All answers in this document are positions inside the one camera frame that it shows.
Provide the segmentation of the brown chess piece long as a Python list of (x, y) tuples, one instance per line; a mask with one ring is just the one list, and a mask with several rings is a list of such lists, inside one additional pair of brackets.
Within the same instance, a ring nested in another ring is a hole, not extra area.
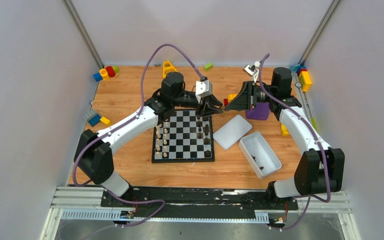
[(210, 126), (209, 126), (209, 124), (206, 124), (206, 125), (204, 126), (203, 132), (204, 132), (204, 134), (205, 134), (206, 136), (209, 135), (209, 132), (210, 132)]

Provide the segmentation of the black white chess board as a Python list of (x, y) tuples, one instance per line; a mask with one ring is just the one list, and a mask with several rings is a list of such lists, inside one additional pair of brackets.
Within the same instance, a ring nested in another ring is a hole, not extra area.
[[(209, 124), (209, 134), (204, 127)], [(205, 151), (211, 157), (205, 157)], [(153, 129), (151, 162), (206, 163), (215, 161), (213, 119), (196, 116), (194, 109), (176, 109), (171, 116)]]

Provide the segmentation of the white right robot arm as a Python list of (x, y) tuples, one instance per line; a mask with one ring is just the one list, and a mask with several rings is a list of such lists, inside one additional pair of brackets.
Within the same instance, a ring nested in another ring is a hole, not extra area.
[(251, 110), (260, 103), (268, 103), (269, 110), (283, 124), (301, 152), (301, 159), (293, 177), (273, 181), (265, 195), (266, 204), (278, 209), (289, 197), (326, 194), (323, 202), (330, 201), (331, 193), (341, 190), (345, 165), (345, 153), (323, 140), (306, 117), (300, 101), (292, 95), (292, 72), (276, 67), (270, 84), (257, 80), (244, 81), (237, 96), (225, 110)]

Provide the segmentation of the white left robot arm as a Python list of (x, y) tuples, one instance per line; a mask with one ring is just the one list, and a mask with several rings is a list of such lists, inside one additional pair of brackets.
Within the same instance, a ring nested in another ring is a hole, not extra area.
[(76, 170), (80, 169), (91, 182), (112, 193), (120, 206), (129, 206), (133, 201), (131, 185), (115, 170), (114, 154), (142, 132), (166, 121), (175, 107), (195, 108), (200, 117), (223, 112), (223, 103), (213, 95), (207, 77), (201, 77), (193, 91), (187, 91), (185, 87), (184, 76), (170, 72), (160, 88), (130, 116), (102, 132), (85, 130), (77, 145), (72, 176), (75, 177)]

